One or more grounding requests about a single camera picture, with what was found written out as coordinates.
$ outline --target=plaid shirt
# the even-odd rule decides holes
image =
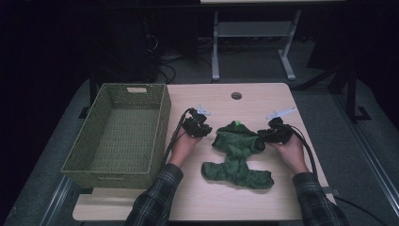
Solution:
[[[125,225],[168,225],[170,207],[183,172],[166,164],[150,188],[137,197]]]
[[[304,225],[349,225],[345,214],[330,202],[311,172],[298,173],[293,178]]]
[[[152,186],[136,199],[125,225],[168,225],[173,197],[182,179],[183,173],[178,167],[166,164]],[[349,225],[343,212],[327,199],[312,173],[299,173],[293,182],[306,226]]]

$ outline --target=green cloth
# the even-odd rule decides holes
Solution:
[[[219,128],[212,146],[225,153],[226,157],[220,164],[202,163],[201,173],[205,179],[229,181],[253,189],[267,189],[274,184],[270,171],[248,168],[247,159],[254,153],[262,152],[265,146],[262,139],[244,124],[232,121],[231,124]]]

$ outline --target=basket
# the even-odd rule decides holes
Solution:
[[[163,165],[166,85],[103,84],[61,172],[81,187],[148,188]]]

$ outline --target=table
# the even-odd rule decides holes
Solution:
[[[291,172],[283,165],[276,150],[267,146],[252,155],[248,166],[253,170],[270,170],[275,184],[270,189],[253,190],[228,182],[206,181],[200,174],[202,162],[223,162],[224,154],[214,149],[217,128],[240,121],[248,129],[266,128],[266,115],[274,110],[296,107],[288,86],[279,83],[168,85],[172,102],[167,144],[176,125],[189,107],[201,105],[211,112],[206,121],[214,129],[196,147],[183,166],[184,178],[176,192],[170,220],[290,220],[301,219],[299,204],[292,184]],[[239,92],[240,100],[231,94]],[[311,141],[300,112],[282,117],[302,131]],[[322,186],[328,186],[316,154],[313,152]],[[73,210],[76,220],[125,220],[135,198],[143,190],[94,188],[91,194],[81,194]]]

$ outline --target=person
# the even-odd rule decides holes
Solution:
[[[180,129],[168,163],[150,188],[137,197],[124,225],[168,225],[173,197],[184,177],[182,165],[200,140],[201,137],[191,137]],[[301,141],[292,136],[284,145],[268,144],[279,151],[283,163],[294,174],[293,183],[304,225],[349,225],[341,209],[326,197],[317,178],[309,172]]]

